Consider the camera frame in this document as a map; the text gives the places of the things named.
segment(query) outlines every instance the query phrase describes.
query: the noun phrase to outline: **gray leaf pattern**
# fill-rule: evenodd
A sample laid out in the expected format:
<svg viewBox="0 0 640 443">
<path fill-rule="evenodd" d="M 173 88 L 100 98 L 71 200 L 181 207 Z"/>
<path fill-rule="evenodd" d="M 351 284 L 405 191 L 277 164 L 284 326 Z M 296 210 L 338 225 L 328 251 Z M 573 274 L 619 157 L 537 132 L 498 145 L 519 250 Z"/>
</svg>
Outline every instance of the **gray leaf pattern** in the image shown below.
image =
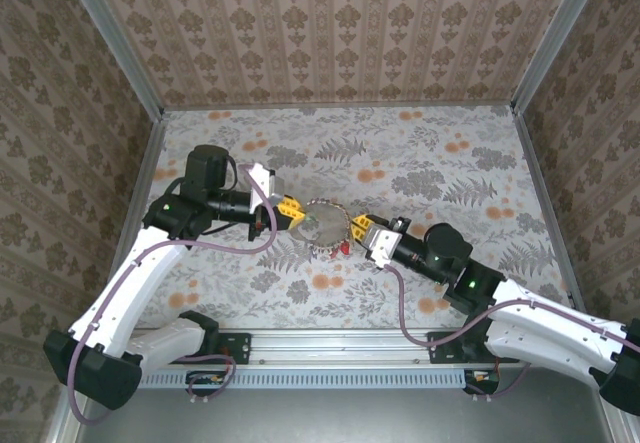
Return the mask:
<svg viewBox="0 0 640 443">
<path fill-rule="evenodd" d="M 168 112 L 149 201 L 180 176 L 195 145 L 217 144 L 238 164 L 256 161 L 277 170 L 286 193 L 303 205 L 321 197 L 343 204 L 352 217 L 405 216 L 418 238 L 448 222 L 474 245 L 474 259 L 567 303 L 510 115 L 507 107 Z M 247 189 L 243 181 L 240 187 Z M 82 198 L 73 204 L 89 211 Z M 309 220 L 299 232 L 321 228 Z M 140 324 L 162 326 L 195 309 L 228 328 L 397 327 L 397 284 L 365 260 L 361 247 L 352 243 L 349 255 L 331 258 L 314 254 L 298 233 L 279 231 L 269 250 L 251 256 L 192 250 L 157 290 Z M 249 243 L 238 225 L 214 241 L 249 248 L 266 237 Z M 24 238 L 33 239 L 29 232 Z M 410 327 L 461 324 L 441 287 L 398 268 Z M 86 275 L 92 287 L 94 276 Z"/>
</svg>

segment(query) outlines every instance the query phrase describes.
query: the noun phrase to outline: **floral tablecloth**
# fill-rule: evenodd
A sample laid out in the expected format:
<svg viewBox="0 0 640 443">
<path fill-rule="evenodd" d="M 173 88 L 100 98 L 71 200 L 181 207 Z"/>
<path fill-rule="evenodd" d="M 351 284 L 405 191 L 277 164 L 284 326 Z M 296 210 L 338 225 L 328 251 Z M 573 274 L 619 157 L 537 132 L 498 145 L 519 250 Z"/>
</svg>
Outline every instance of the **floral tablecloth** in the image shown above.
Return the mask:
<svg viewBox="0 0 640 443">
<path fill-rule="evenodd" d="M 215 144 L 238 163 L 277 170 L 300 202 L 323 197 L 351 215 L 409 217 L 410 233 L 419 237 L 449 222 L 474 245 L 475 259 L 567 303 L 506 106 L 190 111 L 164 118 L 168 130 L 149 201 L 182 174 L 195 145 Z M 215 241 L 259 244 L 246 236 L 239 225 Z M 461 324 L 464 316 L 441 298 L 444 288 L 401 271 L 410 327 Z M 258 255 L 191 250 L 138 326 L 162 326 L 187 309 L 226 328 L 397 328 L 398 288 L 359 247 L 352 245 L 348 256 L 314 256 L 281 232 L 272 249 Z"/>
</svg>

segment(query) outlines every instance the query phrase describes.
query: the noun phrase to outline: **floral wallpaper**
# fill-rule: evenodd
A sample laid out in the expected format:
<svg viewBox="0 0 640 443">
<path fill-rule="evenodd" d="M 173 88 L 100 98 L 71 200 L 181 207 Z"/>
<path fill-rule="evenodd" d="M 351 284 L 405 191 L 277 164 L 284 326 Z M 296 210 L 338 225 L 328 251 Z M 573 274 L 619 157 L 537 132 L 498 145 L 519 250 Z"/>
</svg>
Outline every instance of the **floral wallpaper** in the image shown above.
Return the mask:
<svg viewBox="0 0 640 443">
<path fill-rule="evenodd" d="M 149 201 L 183 174 L 195 145 L 216 144 L 239 164 L 275 169 L 302 204 L 321 197 L 352 216 L 406 216 L 417 237 L 449 222 L 475 246 L 474 258 L 568 303 L 506 106 L 175 111 L 165 118 Z M 210 238 L 258 244 L 247 242 L 242 225 Z M 410 326 L 460 326 L 464 316 L 442 299 L 443 287 L 401 271 Z M 359 246 L 332 259 L 280 232 L 271 249 L 253 256 L 193 249 L 139 324 L 160 327 L 186 309 L 226 328 L 397 328 L 398 288 Z"/>
<path fill-rule="evenodd" d="M 640 0 L 589 0 L 525 119 L 589 310 L 640 315 Z"/>
<path fill-rule="evenodd" d="M 42 342 L 104 285 L 149 130 L 79 0 L 0 0 L 0 441 L 43 435 Z"/>
<path fill-rule="evenodd" d="M 561 0 L 107 0 L 170 108 L 507 101 Z"/>
</svg>

